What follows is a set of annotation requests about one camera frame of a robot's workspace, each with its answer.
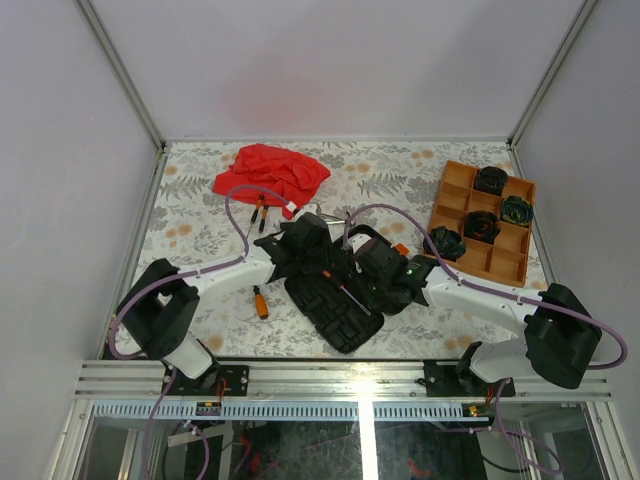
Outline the black plastic tool case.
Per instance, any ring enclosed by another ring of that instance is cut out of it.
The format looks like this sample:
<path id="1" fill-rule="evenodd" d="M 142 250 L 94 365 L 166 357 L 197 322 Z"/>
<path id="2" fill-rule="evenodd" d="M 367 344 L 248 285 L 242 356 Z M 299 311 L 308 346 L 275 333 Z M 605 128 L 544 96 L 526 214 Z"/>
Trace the black plastic tool case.
<path id="1" fill-rule="evenodd" d="M 296 307 L 337 352 L 368 342 L 384 317 L 402 312 L 421 296 L 424 266 L 372 228 L 349 231 L 351 246 L 332 244 L 333 259 L 321 272 L 299 274 L 284 286 Z"/>

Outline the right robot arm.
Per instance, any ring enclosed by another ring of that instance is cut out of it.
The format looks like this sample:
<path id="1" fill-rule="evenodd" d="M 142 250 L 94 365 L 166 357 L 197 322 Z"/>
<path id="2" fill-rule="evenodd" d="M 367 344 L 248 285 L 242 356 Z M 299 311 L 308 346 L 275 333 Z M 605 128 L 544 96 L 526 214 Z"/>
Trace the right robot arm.
<path id="1" fill-rule="evenodd" d="M 388 242 L 365 234 L 351 240 L 356 271 L 372 305 L 395 315 L 412 304 L 453 309 L 512 333 L 501 342 L 475 342 L 456 369 L 458 387 L 478 394 L 490 383 L 536 375 L 564 389 L 583 380 L 602 331 L 566 286 L 544 291 L 508 287 L 446 271 L 431 257 L 407 257 Z"/>

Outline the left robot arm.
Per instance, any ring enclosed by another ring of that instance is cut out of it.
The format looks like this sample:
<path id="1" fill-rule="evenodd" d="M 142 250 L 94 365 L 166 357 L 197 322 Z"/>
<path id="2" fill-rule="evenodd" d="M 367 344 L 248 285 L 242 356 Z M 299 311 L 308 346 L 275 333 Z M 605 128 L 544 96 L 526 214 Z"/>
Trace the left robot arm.
<path id="1" fill-rule="evenodd" d="M 162 258 L 147 267 L 122 300 L 116 324 L 126 329 L 148 359 L 180 371 L 195 393 L 208 394 L 219 381 L 216 361 L 189 332 L 202 297 L 322 271 L 330 254 L 329 226 L 306 212 L 283 233 L 261 237 L 248 245 L 243 256 L 217 265 L 180 268 Z"/>

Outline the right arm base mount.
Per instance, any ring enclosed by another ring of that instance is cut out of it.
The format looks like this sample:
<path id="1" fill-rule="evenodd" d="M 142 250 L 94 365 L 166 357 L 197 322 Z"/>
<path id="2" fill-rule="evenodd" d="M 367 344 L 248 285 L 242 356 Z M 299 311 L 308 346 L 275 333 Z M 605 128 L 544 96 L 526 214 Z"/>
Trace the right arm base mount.
<path id="1" fill-rule="evenodd" d="M 498 380 L 487 383 L 467 368 L 458 368 L 457 361 L 424 360 L 423 379 L 426 394 L 434 398 L 484 398 L 496 394 Z"/>

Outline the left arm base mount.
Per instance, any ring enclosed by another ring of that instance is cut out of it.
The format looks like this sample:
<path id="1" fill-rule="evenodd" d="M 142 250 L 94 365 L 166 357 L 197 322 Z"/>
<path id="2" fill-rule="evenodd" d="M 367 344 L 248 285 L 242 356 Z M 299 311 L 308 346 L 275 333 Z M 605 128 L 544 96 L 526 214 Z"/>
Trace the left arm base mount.
<path id="1" fill-rule="evenodd" d="M 248 392 L 249 375 L 250 367 L 240 364 L 213 366 L 198 379 L 190 379 L 178 372 L 168 394 L 222 399 L 245 397 Z"/>

